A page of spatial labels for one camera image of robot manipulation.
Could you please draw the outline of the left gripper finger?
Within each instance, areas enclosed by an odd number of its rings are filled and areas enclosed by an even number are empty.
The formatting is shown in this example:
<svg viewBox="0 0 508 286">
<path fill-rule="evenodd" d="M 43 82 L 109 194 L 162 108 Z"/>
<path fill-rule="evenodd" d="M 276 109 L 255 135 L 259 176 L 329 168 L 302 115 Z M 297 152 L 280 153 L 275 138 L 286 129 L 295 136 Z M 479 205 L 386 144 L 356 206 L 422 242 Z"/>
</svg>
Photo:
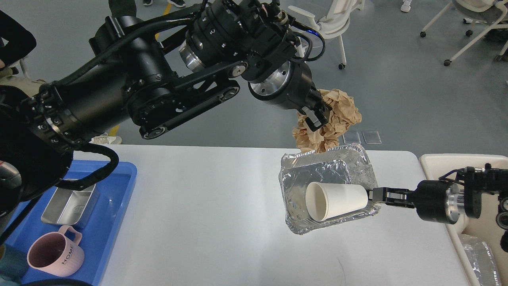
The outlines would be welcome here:
<svg viewBox="0 0 508 286">
<path fill-rule="evenodd" d="M 305 117 L 304 122 L 314 132 L 329 123 L 331 110 L 332 108 L 324 102 L 321 93 L 317 89 L 310 89 L 303 107 L 298 109 L 298 112 Z"/>
</svg>

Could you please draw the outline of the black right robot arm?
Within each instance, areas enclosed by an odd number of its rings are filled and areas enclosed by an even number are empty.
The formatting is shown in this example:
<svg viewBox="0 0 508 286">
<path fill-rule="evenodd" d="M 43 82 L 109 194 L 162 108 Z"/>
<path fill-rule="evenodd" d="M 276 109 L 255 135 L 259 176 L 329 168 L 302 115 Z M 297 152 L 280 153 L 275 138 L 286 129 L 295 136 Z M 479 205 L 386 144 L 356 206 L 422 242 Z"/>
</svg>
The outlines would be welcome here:
<svg viewBox="0 0 508 286">
<path fill-rule="evenodd" d="M 503 230 L 500 247 L 507 251 L 507 179 L 506 169 L 467 166 L 450 170 L 437 180 L 423 180 L 414 190 L 377 187 L 367 190 L 373 203 L 415 209 L 424 221 L 455 224 L 461 215 L 479 219 L 483 198 L 496 199 L 497 226 Z"/>
</svg>

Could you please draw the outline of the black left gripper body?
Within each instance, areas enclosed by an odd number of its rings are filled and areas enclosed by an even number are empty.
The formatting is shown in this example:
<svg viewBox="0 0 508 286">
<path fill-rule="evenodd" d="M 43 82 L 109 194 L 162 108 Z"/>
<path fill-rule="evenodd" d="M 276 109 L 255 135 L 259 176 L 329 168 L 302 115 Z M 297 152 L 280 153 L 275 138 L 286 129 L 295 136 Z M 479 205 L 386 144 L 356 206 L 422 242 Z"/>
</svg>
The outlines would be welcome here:
<svg viewBox="0 0 508 286">
<path fill-rule="evenodd" d="M 303 112 L 318 106 L 318 92 L 306 63 L 285 62 L 261 83 L 248 83 L 254 98 L 281 109 Z"/>
</svg>

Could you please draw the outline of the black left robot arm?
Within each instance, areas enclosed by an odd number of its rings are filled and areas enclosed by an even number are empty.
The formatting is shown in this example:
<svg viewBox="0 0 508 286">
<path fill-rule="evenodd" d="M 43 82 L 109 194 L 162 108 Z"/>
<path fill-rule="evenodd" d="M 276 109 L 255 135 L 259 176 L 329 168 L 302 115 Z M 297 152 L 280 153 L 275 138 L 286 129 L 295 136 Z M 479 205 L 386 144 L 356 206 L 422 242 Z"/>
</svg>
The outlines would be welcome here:
<svg viewBox="0 0 508 286">
<path fill-rule="evenodd" d="M 51 187 L 81 191 L 108 177 L 119 163 L 93 137 L 127 119 L 145 139 L 236 96 L 235 78 L 252 95 L 295 109 L 317 131 L 331 107 L 306 64 L 317 31 L 297 22 L 277 0 L 204 0 L 149 21 L 108 17 L 89 40 L 95 57 L 64 79 L 29 95 L 1 87 L 1 161 L 13 167 L 1 181 L 1 219 L 29 201 L 1 242 Z"/>
</svg>

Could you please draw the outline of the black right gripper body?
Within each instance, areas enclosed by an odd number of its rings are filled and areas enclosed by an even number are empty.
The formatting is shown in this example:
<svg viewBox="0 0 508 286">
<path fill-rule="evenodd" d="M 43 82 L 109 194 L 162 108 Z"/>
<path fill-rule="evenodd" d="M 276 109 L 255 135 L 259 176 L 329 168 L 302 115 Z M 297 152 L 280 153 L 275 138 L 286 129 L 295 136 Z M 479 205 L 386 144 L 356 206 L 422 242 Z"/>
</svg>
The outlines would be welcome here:
<svg viewBox="0 0 508 286">
<path fill-rule="evenodd" d="M 450 181 L 424 180 L 414 190 L 414 207 L 425 221 L 455 224 L 465 216 L 464 192 Z"/>
</svg>

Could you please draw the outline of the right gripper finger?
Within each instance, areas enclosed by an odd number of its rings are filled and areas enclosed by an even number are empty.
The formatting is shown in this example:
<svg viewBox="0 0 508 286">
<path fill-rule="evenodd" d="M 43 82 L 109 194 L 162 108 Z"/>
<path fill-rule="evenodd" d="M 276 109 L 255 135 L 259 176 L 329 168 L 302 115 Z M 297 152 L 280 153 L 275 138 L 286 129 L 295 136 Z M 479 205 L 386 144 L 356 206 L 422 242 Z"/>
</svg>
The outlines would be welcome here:
<svg viewBox="0 0 508 286">
<path fill-rule="evenodd" d="M 409 199 L 413 191 L 401 188 L 377 187 L 369 191 L 369 200 L 373 203 L 384 203 L 387 206 L 414 209 Z"/>
</svg>

